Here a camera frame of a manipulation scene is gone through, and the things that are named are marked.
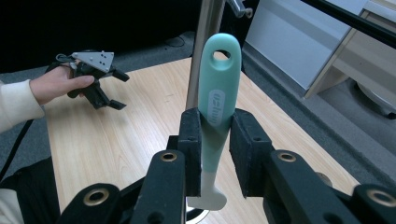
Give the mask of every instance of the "gray carpet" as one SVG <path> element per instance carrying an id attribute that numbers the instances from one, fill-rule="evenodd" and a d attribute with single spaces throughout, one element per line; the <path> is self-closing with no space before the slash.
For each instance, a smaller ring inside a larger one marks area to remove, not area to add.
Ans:
<path id="1" fill-rule="evenodd" d="M 147 49 L 116 55 L 114 65 L 132 71 L 190 57 L 194 33 L 186 33 Z M 355 91 L 349 80 L 335 88 L 304 99 L 302 89 L 282 74 L 248 44 L 243 49 L 244 72 L 286 113 L 326 149 L 361 183 L 396 186 L 391 169 L 395 164 L 395 121 L 385 119 L 378 109 Z M 1 74 L 4 82 L 40 76 L 45 67 Z M 17 137 L 21 125 L 0 134 L 0 165 Z M 35 120 L 7 175 L 50 155 L 45 119 Z"/>

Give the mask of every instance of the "white label on handle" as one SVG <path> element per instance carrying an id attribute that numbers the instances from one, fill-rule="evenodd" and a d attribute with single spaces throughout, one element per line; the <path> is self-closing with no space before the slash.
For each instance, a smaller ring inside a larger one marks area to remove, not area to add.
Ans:
<path id="1" fill-rule="evenodd" d="M 221 124 L 224 111 L 225 93 L 221 90 L 213 90 L 209 92 L 209 100 L 207 106 L 207 121 L 212 126 Z"/>

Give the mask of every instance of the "black cable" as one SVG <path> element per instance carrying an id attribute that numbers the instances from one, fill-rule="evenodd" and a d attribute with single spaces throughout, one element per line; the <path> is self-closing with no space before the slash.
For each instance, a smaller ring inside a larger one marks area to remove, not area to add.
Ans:
<path id="1" fill-rule="evenodd" d="M 15 140 L 14 146 L 12 147 L 11 151 L 9 152 L 6 164 L 3 166 L 3 169 L 1 170 L 0 181 L 2 181 L 3 177 L 6 175 L 9 165 L 14 160 L 14 157 L 15 157 L 15 154 L 17 153 L 18 147 L 20 146 L 23 137 L 26 135 L 27 131 L 29 130 L 30 125 L 32 125 L 32 122 L 33 122 L 32 119 L 27 120 L 26 123 L 24 124 L 20 134 L 18 134 L 17 140 Z"/>

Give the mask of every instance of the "brass insert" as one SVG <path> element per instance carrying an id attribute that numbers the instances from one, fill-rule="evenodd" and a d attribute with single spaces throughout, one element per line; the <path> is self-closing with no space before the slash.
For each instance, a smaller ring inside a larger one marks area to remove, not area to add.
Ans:
<path id="1" fill-rule="evenodd" d="M 294 161 L 296 161 L 296 158 L 295 158 L 293 155 L 291 155 L 291 154 L 289 154 L 289 153 L 287 153 L 287 152 L 281 152 L 281 153 L 277 154 L 277 156 L 278 156 L 282 161 L 288 161 L 288 162 L 294 162 Z"/>
<path id="2" fill-rule="evenodd" d="M 177 158 L 177 154 L 172 152 L 166 152 L 161 155 L 163 161 L 174 161 Z"/>
<path id="3" fill-rule="evenodd" d="M 396 198 L 382 190 L 368 189 L 367 195 L 376 203 L 382 204 L 386 207 L 396 207 Z"/>
<path id="4" fill-rule="evenodd" d="M 85 195 L 84 203 L 88 206 L 96 206 L 104 202 L 108 195 L 107 189 L 93 189 Z"/>

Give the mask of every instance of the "sleeve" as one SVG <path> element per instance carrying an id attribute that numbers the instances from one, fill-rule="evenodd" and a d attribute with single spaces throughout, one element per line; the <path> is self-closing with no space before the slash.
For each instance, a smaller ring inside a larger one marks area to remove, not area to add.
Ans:
<path id="1" fill-rule="evenodd" d="M 25 120 L 44 117 L 44 110 L 33 96 L 29 82 L 0 82 L 0 133 Z"/>

